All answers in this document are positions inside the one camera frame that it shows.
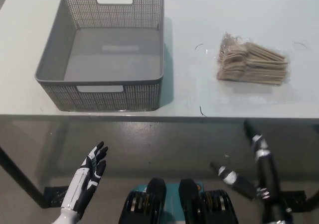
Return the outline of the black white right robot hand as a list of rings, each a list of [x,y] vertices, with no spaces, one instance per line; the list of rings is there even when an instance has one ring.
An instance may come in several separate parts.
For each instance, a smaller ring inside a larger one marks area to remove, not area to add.
[[[264,135],[249,120],[244,121],[244,131],[250,140],[253,157],[257,167],[258,186],[237,172],[216,162],[210,162],[210,168],[231,189],[245,198],[259,198],[267,205],[278,205],[282,202],[282,193],[278,172],[272,153]]]

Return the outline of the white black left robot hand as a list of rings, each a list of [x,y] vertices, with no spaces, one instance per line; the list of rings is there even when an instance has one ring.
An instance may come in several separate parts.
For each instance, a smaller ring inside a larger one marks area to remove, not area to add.
[[[82,219],[106,169],[108,147],[100,142],[76,170],[61,207],[74,211]]]

